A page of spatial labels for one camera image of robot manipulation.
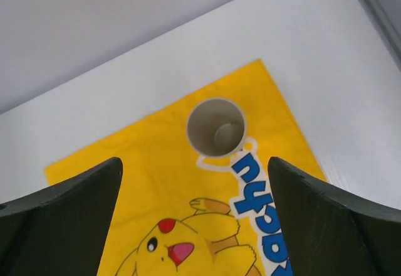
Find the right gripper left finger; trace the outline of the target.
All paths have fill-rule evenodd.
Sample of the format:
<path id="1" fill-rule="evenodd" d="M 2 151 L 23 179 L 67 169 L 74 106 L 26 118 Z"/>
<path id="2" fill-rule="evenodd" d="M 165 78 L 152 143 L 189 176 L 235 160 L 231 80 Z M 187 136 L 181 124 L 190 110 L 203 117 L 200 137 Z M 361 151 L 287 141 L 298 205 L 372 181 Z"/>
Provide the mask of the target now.
<path id="1" fill-rule="evenodd" d="M 96 275 L 122 176 L 112 157 L 1 204 L 1 275 Z"/>

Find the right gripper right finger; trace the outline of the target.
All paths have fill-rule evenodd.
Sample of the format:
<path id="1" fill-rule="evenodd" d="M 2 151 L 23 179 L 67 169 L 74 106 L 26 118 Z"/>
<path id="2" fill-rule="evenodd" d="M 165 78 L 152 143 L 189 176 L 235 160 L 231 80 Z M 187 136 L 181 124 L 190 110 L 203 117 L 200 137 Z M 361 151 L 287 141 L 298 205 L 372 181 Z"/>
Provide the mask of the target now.
<path id="1" fill-rule="evenodd" d="M 279 157 L 270 158 L 268 175 L 295 275 L 400 275 L 400 210 Z"/>

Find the yellow Pikachu cloth placemat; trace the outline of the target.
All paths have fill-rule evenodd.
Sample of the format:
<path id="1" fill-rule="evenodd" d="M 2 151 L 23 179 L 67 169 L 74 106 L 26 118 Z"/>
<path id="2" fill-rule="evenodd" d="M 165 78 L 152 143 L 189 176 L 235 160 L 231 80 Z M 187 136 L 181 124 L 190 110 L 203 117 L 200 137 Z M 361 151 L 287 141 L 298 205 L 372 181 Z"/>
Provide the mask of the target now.
<path id="1" fill-rule="evenodd" d="M 211 97 L 244 112 L 242 149 L 197 152 L 187 121 Z M 261 60 L 52 163 L 56 184 L 110 157 L 123 178 L 99 275 L 291 275 L 267 166 L 281 157 L 324 179 L 304 135 Z"/>

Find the beige paper cup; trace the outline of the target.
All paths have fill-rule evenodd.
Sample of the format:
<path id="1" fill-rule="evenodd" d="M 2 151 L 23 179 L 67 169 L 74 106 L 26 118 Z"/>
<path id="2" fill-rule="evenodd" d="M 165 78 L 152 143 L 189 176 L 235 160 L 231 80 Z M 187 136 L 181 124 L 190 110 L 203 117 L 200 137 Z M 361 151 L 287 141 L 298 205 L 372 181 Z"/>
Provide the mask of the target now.
<path id="1" fill-rule="evenodd" d="M 244 146 L 247 121 L 244 111 L 228 98 L 213 97 L 198 103 L 189 114 L 186 134 L 200 155 L 230 156 Z"/>

